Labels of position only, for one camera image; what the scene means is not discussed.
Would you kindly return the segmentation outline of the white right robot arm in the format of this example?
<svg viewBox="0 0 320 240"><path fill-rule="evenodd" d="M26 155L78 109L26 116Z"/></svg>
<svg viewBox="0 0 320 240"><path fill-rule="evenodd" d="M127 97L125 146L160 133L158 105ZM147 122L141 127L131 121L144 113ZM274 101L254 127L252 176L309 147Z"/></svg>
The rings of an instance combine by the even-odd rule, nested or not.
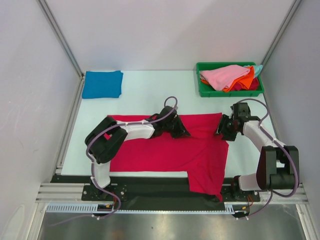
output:
<svg viewBox="0 0 320 240"><path fill-rule="evenodd" d="M300 184L299 150L273 137L263 126L263 119L251 114L247 102L245 98L233 104L231 115L223 114L216 129L225 141L235 141L238 134L247 137L260 153L256 172L235 176L230 194L237 201L249 191L292 197Z"/></svg>

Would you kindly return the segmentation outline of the magenta t shirt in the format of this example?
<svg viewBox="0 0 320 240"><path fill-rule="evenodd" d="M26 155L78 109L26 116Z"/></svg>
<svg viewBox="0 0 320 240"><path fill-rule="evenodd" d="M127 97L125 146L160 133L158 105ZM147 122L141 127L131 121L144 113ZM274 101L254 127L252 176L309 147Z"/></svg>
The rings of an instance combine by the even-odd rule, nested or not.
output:
<svg viewBox="0 0 320 240"><path fill-rule="evenodd" d="M215 134L221 117L221 113L181 115L189 137L172 138L164 132L125 141L111 160L110 171L187 172L190 191L222 200L229 145Z"/></svg>

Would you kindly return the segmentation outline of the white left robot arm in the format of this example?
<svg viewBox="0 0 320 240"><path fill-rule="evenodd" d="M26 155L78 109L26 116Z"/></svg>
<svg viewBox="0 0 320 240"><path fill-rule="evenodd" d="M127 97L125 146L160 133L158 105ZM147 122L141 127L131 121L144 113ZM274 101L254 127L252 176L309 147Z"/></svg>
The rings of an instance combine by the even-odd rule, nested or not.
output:
<svg viewBox="0 0 320 240"><path fill-rule="evenodd" d="M119 121L105 117L85 138L86 156L91 161L93 194L100 200L110 196L111 161L122 144L130 140L152 139L169 133L172 138L190 137L191 134L177 114L177 107L165 106L140 121Z"/></svg>

